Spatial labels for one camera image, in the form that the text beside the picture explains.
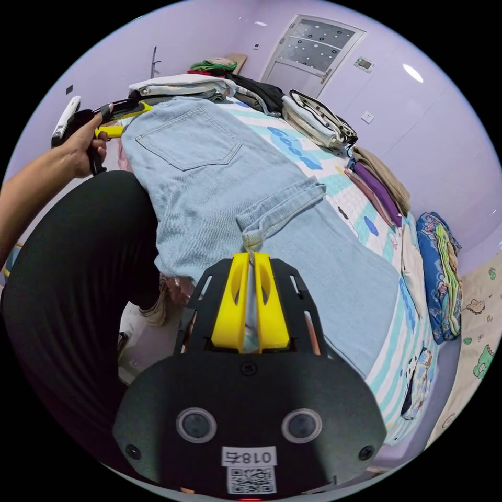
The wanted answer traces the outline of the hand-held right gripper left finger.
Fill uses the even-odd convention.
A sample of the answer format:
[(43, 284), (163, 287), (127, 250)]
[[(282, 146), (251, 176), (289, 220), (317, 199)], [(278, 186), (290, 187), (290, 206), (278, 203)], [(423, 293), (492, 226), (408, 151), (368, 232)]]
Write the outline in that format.
[(211, 336), (211, 342), (216, 349), (244, 350), (248, 272), (248, 253), (235, 254)]

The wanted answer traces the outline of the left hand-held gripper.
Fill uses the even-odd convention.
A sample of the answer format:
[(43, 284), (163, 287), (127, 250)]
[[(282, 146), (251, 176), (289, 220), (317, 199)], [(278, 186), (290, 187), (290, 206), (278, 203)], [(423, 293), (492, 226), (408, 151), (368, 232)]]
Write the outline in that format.
[[(107, 124), (136, 117), (150, 110), (152, 110), (151, 105), (144, 101), (137, 101), (136, 99), (116, 101), (96, 110), (80, 110), (72, 115), (72, 133), (75, 133), (78, 129), (89, 123), (94, 116), (101, 115), (101, 125), (95, 129), (95, 138), (98, 138), (101, 133), (105, 133), (107, 138), (121, 138), (125, 126)], [(93, 146), (89, 146), (86, 153), (92, 175), (98, 175), (106, 171), (102, 165), (101, 157)]]

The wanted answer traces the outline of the person's left hand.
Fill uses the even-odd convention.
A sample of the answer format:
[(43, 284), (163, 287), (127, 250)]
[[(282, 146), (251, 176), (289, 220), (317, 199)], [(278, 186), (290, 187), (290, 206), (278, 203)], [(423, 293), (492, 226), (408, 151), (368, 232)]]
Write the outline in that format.
[(106, 171), (103, 162), (107, 153), (108, 133), (101, 125), (109, 118), (112, 104), (94, 112), (90, 109), (73, 114), (63, 134), (62, 148), (70, 156), (77, 178), (96, 176)]

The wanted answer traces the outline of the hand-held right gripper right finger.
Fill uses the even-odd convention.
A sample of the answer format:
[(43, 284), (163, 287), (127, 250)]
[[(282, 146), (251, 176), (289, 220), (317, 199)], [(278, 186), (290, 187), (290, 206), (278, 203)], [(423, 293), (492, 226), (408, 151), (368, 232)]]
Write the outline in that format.
[(255, 253), (254, 270), (258, 351), (286, 350), (290, 337), (269, 255)]

